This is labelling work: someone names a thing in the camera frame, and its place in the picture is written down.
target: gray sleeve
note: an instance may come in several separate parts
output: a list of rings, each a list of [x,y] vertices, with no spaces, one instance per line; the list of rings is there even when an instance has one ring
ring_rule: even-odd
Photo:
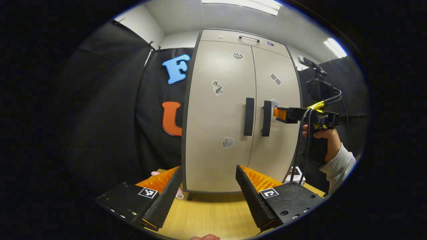
[[[329,181],[329,194],[342,184],[355,165],[356,158],[341,143],[341,148],[334,159],[320,168],[320,171],[326,173],[326,179]]]

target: table surface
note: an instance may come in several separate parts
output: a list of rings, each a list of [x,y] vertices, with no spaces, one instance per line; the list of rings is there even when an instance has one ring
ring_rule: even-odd
[[[319,196],[323,197],[325,194],[308,184],[304,186]],[[189,240],[191,237],[203,237],[207,234],[213,234],[221,240],[240,240],[260,233],[242,193],[198,193],[191,201],[187,200],[188,194],[184,192],[183,199],[173,200],[158,234],[178,240]]]

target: cabinet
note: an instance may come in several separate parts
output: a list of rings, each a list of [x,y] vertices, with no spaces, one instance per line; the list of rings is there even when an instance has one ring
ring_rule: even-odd
[[[186,191],[240,191],[236,165],[283,181],[291,164],[299,125],[276,121],[272,107],[270,111],[263,107],[264,101],[272,99],[281,107],[301,107],[295,67],[287,50],[280,54],[284,45],[250,34],[244,35],[265,41],[265,45],[255,40],[243,44],[241,35],[203,30],[195,50],[182,135]],[[277,52],[266,41],[273,42]],[[252,105],[246,106],[247,98],[253,99]],[[268,137],[261,134],[264,112],[271,119]],[[247,124],[246,131],[251,135],[244,134],[248,121],[252,125]]]

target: human hand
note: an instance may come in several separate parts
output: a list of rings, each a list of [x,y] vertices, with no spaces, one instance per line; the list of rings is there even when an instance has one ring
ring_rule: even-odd
[[[204,237],[192,237],[190,240],[220,240],[220,238],[216,237],[215,235],[208,234]]]
[[[304,130],[308,130],[308,125],[304,125],[303,128]],[[306,137],[307,132],[302,132],[302,135]],[[328,151],[326,152],[325,162],[328,163],[334,159],[341,148],[341,140],[339,139],[336,129],[322,129],[315,132],[313,136],[315,138],[326,138],[328,140]]]

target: black curtain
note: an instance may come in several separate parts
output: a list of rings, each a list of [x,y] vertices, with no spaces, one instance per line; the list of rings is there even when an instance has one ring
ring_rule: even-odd
[[[56,84],[59,144],[75,181],[97,196],[141,180],[135,145],[137,90],[151,48],[110,21],[72,54]]]
[[[342,91],[342,101],[347,112],[342,102],[334,103],[323,109],[339,113],[340,125],[336,128],[339,138],[344,147],[352,152],[358,160],[363,153],[369,123],[369,91],[363,74],[357,64],[349,57],[334,59],[330,62],[321,63],[319,66],[329,76],[329,78],[325,78],[325,81]],[[308,68],[299,71],[298,74],[301,82],[303,107],[306,108],[316,103],[311,99],[306,87],[306,82],[314,77],[314,71]],[[326,174],[319,170],[318,164],[309,159],[307,166],[305,166],[304,161],[301,161],[301,159],[305,159],[307,146],[307,139],[302,137],[301,132],[302,130],[300,130],[298,137],[299,151],[297,156],[299,158],[296,159],[296,164],[302,171],[307,168],[305,178],[308,184],[321,191],[328,192],[329,182],[326,180]]]
[[[182,127],[184,96],[187,77],[168,84],[169,74],[163,62],[187,54],[193,55],[194,48],[171,48],[152,51],[144,68],[138,89],[135,108],[137,130],[137,152],[143,169],[143,177],[150,177],[157,169],[170,169],[181,165],[181,136],[168,134],[162,125],[164,102],[178,102],[181,107],[176,113],[175,124]]]

